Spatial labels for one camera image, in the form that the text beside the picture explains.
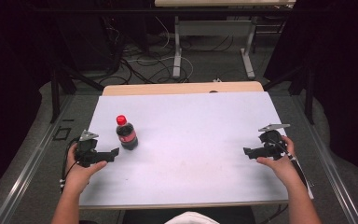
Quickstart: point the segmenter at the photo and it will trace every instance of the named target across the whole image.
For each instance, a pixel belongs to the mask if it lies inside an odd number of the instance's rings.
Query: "person's left hand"
[[[83,192],[84,188],[88,185],[92,175],[103,169],[107,161],[100,161],[91,165],[91,167],[83,167],[74,163],[75,160],[75,150],[77,144],[72,145],[68,151],[68,159],[66,163],[66,173],[69,171],[69,174],[65,180],[65,187],[63,192],[71,192],[74,194],[80,194]]]

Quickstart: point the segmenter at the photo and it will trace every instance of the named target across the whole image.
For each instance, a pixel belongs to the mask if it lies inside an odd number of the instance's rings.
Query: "person's right arm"
[[[295,145],[293,141],[285,136],[283,136],[282,139],[287,144],[287,150],[292,155],[295,155]],[[308,190],[301,181],[295,166],[286,155],[277,161],[259,157],[257,158],[257,162],[271,168],[275,175],[280,178],[286,186],[289,196],[290,224],[322,223],[310,199]]]

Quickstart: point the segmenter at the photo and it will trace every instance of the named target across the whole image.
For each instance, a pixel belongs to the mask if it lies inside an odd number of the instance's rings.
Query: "person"
[[[283,136],[282,139],[287,144],[287,150],[292,155],[295,155],[295,145],[293,141],[286,136]],[[68,152],[67,170],[69,170],[70,166],[76,162],[75,150],[76,145],[73,145]],[[286,155],[277,161],[262,157],[257,158],[256,161],[271,168],[275,175],[286,186],[289,198],[289,222],[291,224],[322,223],[310,199],[308,190],[304,187],[304,184],[296,172],[294,165],[290,162]],[[89,183],[91,176],[103,169],[106,164],[106,161],[100,161],[88,168],[84,168],[80,165],[72,167],[66,178],[65,188],[62,192],[62,196],[58,202],[51,223],[79,223],[78,204],[80,194]],[[183,224],[184,222],[181,222],[181,220],[183,220],[186,215],[187,218],[195,218],[193,221],[196,221],[196,219],[200,220],[200,222],[188,223],[217,223],[213,219],[199,213],[184,213],[181,216],[172,217],[172,220],[169,220],[167,223]]]

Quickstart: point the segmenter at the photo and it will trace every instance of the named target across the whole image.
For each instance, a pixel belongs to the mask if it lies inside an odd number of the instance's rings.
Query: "red bottle cap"
[[[117,116],[116,121],[118,125],[124,125],[127,123],[127,119],[124,117],[124,115]]]

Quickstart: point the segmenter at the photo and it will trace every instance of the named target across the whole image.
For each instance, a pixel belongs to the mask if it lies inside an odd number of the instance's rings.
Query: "hand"
[[[295,156],[295,144],[293,143],[293,141],[286,136],[282,136],[282,140],[286,142],[287,150],[290,152],[290,154]],[[275,175],[283,182],[283,184],[287,188],[292,185],[297,185],[298,180],[301,181],[294,165],[289,160],[287,155],[284,155],[284,157],[278,159],[277,161],[273,161],[264,157],[259,157],[257,158],[257,162],[267,165],[269,168],[271,168],[274,171]]]
[[[71,192],[74,194],[80,195],[83,192],[83,189],[90,182],[92,175],[103,169],[107,161],[100,161],[91,165],[91,167],[83,167],[74,163],[75,160],[75,150],[77,149],[77,144],[72,145],[68,151],[68,159],[66,162],[66,173],[69,171],[69,174],[66,177],[64,192]]]

